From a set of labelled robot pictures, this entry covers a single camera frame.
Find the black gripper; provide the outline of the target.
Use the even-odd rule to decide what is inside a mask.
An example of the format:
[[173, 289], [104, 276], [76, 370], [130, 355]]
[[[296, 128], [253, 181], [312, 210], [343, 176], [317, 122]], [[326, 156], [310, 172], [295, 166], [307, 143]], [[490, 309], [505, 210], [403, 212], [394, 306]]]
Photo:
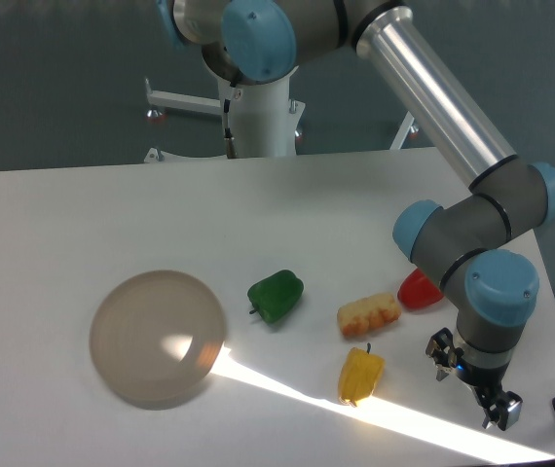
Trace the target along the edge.
[[510, 363], [509, 350], [497, 353], [479, 350], [462, 337], [453, 337], [448, 328], [442, 328], [430, 337], [425, 355], [434, 363], [437, 381], [455, 372], [463, 383], [473, 387], [472, 393], [485, 414], [484, 429], [496, 426], [506, 431], [519, 420], [523, 399], [501, 386]]

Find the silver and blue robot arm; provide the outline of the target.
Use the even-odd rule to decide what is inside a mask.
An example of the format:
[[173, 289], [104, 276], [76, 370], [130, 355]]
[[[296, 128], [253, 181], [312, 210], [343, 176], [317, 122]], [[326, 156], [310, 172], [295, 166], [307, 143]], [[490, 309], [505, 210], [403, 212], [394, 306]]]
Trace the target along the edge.
[[272, 97], [295, 69], [343, 47], [369, 61], [469, 189], [444, 208], [413, 203], [392, 236], [401, 252], [457, 308], [454, 330], [434, 334], [426, 354], [439, 378], [467, 385], [501, 430], [522, 400], [502, 387], [533, 314], [536, 268], [507, 250], [555, 218], [555, 167], [523, 162], [435, 54], [402, 1], [160, 1], [176, 47], [199, 45], [219, 79], [219, 116], [231, 159], [295, 152], [287, 96]]

